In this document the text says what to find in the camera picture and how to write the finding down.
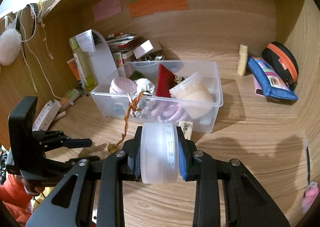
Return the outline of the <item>pink round case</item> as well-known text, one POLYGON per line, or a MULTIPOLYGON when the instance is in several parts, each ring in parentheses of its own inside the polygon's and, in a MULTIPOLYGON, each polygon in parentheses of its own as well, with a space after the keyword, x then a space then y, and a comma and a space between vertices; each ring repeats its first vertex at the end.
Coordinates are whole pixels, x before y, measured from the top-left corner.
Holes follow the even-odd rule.
POLYGON ((129 78, 115 77, 110 84, 110 93, 114 94, 135 94, 137 85, 129 78))

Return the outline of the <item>white tape roll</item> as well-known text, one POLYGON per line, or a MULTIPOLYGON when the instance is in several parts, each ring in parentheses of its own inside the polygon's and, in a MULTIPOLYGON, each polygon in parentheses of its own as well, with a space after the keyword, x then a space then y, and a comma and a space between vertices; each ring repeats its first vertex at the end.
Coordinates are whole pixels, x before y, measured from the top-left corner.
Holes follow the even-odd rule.
POLYGON ((140 172, 144 184, 172 184, 178 178, 178 135, 167 122, 145 123, 140 143, 140 172))

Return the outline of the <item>white cloth pouch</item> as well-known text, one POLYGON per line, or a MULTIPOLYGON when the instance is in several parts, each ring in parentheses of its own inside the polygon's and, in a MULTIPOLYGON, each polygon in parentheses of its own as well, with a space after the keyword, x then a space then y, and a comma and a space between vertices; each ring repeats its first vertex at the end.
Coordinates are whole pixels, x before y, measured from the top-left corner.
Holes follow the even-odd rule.
POLYGON ((140 78, 135 80, 136 83, 136 94, 140 92, 146 92, 152 96, 155 94, 155 85, 147 78, 140 78))

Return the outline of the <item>red fabric pouch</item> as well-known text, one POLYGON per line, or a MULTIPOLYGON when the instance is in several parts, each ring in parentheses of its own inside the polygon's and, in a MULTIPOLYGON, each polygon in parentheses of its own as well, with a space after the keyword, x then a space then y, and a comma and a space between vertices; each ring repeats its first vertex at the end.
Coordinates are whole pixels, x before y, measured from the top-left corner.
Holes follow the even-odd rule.
POLYGON ((177 85, 175 75, 162 64, 158 67, 156 96, 170 98, 169 90, 177 85))

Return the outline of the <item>lidded clear plastic cup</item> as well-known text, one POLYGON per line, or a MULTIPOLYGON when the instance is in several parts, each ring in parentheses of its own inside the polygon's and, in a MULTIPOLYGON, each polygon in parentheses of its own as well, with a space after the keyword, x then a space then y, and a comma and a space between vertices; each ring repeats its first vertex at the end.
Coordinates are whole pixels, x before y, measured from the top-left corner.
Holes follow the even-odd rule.
POLYGON ((214 103, 199 72, 195 72, 184 79, 184 81, 181 81, 178 85, 171 88, 169 93, 172 98, 182 100, 180 105, 191 119, 198 119, 208 113, 214 103))

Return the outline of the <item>small cream cylinder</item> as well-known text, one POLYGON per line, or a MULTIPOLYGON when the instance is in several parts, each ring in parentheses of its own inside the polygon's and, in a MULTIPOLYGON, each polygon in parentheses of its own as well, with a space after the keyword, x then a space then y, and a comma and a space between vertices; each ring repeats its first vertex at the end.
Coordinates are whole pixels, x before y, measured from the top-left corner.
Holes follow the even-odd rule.
POLYGON ((53 121, 60 120, 60 119, 62 119, 63 117, 65 117, 66 115, 67 115, 67 113, 66 113, 65 111, 63 111, 63 112, 57 114, 57 115, 55 116, 55 118, 53 119, 53 121))

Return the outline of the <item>white printer cartridge box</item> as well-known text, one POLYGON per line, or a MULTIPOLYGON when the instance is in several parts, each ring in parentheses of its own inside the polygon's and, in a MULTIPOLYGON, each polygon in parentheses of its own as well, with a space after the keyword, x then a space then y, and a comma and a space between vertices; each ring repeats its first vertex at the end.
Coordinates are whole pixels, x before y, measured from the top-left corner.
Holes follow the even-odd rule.
POLYGON ((50 124, 53 122, 53 119, 56 117, 60 107, 61 104, 59 101, 48 101, 40 111, 36 120, 34 121, 33 131, 48 130, 50 124))

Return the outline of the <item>pink paw pen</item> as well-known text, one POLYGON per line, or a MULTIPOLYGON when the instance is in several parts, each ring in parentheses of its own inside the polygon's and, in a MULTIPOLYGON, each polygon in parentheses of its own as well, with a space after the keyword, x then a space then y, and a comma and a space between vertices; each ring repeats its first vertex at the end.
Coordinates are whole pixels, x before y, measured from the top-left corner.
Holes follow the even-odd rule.
POLYGON ((311 164, 310 164, 310 152, 308 141, 304 139, 304 149, 305 149, 305 158, 306 158, 306 178, 307 186, 304 191, 304 196, 302 200, 302 212, 306 214, 307 211, 312 206, 313 202, 316 200, 317 195, 319 194, 319 188, 316 181, 311 181, 311 164))

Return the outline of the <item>orange box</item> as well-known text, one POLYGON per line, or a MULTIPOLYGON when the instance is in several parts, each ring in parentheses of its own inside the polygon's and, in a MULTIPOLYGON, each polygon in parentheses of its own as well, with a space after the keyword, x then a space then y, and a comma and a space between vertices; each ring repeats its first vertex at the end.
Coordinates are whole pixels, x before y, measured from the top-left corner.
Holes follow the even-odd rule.
POLYGON ((69 66, 73 76, 76 78, 77 81, 80 81, 80 76, 78 72, 78 67, 75 61, 75 58, 70 59, 67 61, 67 65, 69 66))

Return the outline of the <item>yellow-green spray bottle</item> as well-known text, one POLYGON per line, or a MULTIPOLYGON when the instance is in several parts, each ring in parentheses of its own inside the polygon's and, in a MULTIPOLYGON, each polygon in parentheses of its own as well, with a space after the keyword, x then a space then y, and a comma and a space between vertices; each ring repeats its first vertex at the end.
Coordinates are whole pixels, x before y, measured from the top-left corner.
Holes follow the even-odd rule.
POLYGON ((97 84, 95 82, 94 77, 91 74, 91 70, 89 68, 86 55, 80 48, 75 37, 69 39, 69 44, 71 46, 73 56, 77 64, 80 81, 82 83, 82 88, 90 92, 97 86, 97 84))

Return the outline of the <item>white paper file holder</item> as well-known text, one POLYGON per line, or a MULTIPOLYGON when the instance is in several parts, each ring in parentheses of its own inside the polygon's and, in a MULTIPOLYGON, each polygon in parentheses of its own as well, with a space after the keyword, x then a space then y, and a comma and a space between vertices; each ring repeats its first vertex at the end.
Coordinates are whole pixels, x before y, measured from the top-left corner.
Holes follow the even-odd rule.
POLYGON ((117 69, 106 40, 93 29, 84 31, 74 37, 85 53, 91 74, 96 84, 99 85, 117 69))

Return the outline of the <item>white fluffy pompom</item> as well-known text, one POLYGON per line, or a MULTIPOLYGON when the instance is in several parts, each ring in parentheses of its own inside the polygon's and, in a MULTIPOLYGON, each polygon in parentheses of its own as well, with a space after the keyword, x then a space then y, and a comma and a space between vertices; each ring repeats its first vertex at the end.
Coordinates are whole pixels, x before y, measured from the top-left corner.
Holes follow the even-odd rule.
POLYGON ((9 66, 19 55, 22 37, 17 29, 8 28, 0 38, 0 63, 9 66))

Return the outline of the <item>stack of booklets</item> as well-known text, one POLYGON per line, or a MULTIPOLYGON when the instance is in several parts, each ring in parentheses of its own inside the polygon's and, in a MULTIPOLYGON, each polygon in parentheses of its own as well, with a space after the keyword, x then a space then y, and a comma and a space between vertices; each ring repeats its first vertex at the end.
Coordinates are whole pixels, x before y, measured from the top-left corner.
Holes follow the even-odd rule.
POLYGON ((130 33, 114 33, 106 38, 117 68, 136 60, 133 50, 139 46, 141 40, 141 36, 130 33))

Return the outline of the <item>cream yellow tube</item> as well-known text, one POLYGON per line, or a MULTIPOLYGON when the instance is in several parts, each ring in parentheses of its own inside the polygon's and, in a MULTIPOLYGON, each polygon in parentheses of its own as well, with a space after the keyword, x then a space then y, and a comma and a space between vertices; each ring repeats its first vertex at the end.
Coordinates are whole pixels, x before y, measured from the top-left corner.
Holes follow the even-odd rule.
POLYGON ((247 68, 248 59, 248 46, 241 44, 239 47, 239 59, 238 59, 238 75, 244 76, 247 68))

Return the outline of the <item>black orange round case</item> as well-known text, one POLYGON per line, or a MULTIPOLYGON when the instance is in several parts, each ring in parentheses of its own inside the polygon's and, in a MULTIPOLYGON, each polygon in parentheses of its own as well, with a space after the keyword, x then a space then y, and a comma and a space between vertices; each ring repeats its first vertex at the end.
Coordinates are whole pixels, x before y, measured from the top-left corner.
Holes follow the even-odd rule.
POLYGON ((265 47, 261 55, 287 84, 287 87, 294 90, 298 81, 299 68, 291 51, 283 44, 274 41, 265 47))

